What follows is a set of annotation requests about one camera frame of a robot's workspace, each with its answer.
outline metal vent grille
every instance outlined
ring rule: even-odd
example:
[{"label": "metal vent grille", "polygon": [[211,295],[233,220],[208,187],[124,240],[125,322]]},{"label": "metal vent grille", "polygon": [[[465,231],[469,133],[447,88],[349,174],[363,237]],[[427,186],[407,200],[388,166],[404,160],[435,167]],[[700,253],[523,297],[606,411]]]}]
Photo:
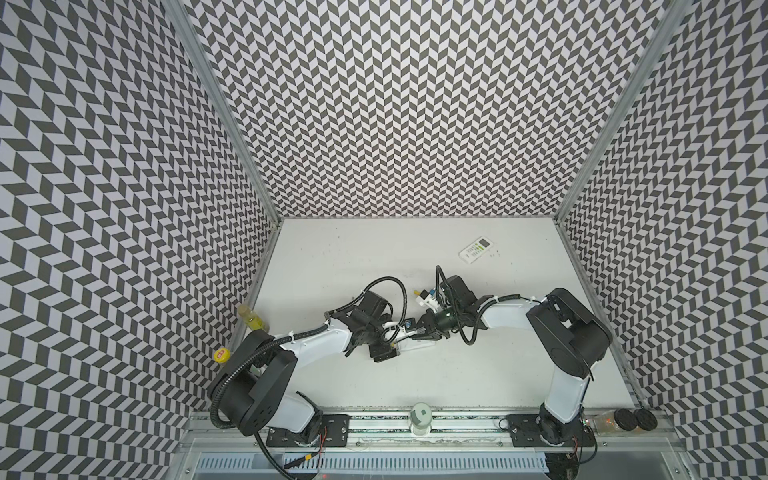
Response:
[{"label": "metal vent grille", "polygon": [[[301,453],[275,455],[278,462],[287,463],[303,456]],[[526,473],[549,471],[543,453],[527,452],[324,452],[290,469],[295,473],[357,473],[357,474],[461,474],[461,473]],[[197,473],[271,472],[272,468],[261,454],[202,454]]]},{"label": "metal vent grille", "polygon": [[[300,455],[286,455],[286,462]],[[324,473],[516,473],[547,472],[543,453],[326,453],[291,472]]]},{"label": "metal vent grille", "polygon": [[197,463],[198,472],[243,472],[252,469],[253,453],[204,453]]}]

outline black and white zigzag pattern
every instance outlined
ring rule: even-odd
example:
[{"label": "black and white zigzag pattern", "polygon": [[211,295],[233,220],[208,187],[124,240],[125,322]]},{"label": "black and white zigzag pattern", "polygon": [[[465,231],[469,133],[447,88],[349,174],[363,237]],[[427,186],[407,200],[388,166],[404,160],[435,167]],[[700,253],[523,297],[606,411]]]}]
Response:
[{"label": "black and white zigzag pattern", "polygon": [[552,214],[667,0],[185,0],[287,216]]},{"label": "black and white zigzag pattern", "polygon": [[706,478],[766,477],[767,15],[695,4],[566,223]]},{"label": "black and white zigzag pattern", "polygon": [[155,0],[0,2],[0,476],[163,475],[263,248],[245,191]]}]

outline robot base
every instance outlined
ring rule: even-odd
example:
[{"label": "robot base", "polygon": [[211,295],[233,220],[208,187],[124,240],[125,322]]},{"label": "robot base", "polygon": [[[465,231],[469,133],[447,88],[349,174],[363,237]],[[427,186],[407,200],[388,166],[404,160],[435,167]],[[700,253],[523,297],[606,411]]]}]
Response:
[{"label": "robot base", "polygon": [[[328,429],[326,434],[326,447],[346,447],[346,437],[349,432],[349,415],[323,415],[320,420],[320,435]],[[286,429],[270,429],[270,434],[266,437],[266,444],[269,447],[276,448],[306,448],[307,445],[300,443],[297,435]],[[313,449],[319,448],[320,443],[315,442]]]},{"label": "robot base", "polygon": [[[512,438],[512,444],[516,447],[549,447],[552,446],[545,442],[541,438],[541,428],[537,423],[539,415],[507,415],[507,425],[509,435]],[[578,422],[578,425],[571,425],[572,435],[563,441],[561,446],[574,447],[573,437],[578,440],[579,447],[583,446],[585,449],[594,447],[595,439],[594,433],[590,429],[582,428],[581,422],[578,417],[573,422]]]}]

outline yellow bottle cap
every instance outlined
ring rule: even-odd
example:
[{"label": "yellow bottle cap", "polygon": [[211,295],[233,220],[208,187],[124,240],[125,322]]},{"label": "yellow bottle cap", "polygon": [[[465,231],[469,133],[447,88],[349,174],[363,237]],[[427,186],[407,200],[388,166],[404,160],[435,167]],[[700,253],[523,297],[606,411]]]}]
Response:
[{"label": "yellow bottle cap", "polygon": [[230,359],[230,350],[226,347],[221,347],[214,353],[214,362],[221,363],[222,365],[224,363],[227,363],[227,360]]}]

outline mounting plate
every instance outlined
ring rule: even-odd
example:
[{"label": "mounting plate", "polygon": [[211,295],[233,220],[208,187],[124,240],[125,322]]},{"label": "mounting plate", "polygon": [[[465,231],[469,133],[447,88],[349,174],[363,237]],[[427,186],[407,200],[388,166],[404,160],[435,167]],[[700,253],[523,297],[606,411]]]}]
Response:
[{"label": "mounting plate", "polygon": [[[512,444],[516,447],[551,447],[547,442],[541,439],[536,419],[538,415],[528,414],[507,415],[507,429],[509,436],[512,437]],[[594,447],[594,433],[590,429],[581,429],[581,436],[577,437],[579,446]],[[566,440],[564,447],[575,446],[573,439]]]},{"label": "mounting plate", "polygon": [[[328,428],[326,435],[326,447],[346,447],[346,437],[349,434],[349,415],[323,415],[320,421],[321,435]],[[270,434],[266,436],[266,446],[277,448],[306,448],[306,445],[300,445],[293,441],[290,432],[285,429],[270,429]],[[319,444],[312,445],[317,449]]]}]

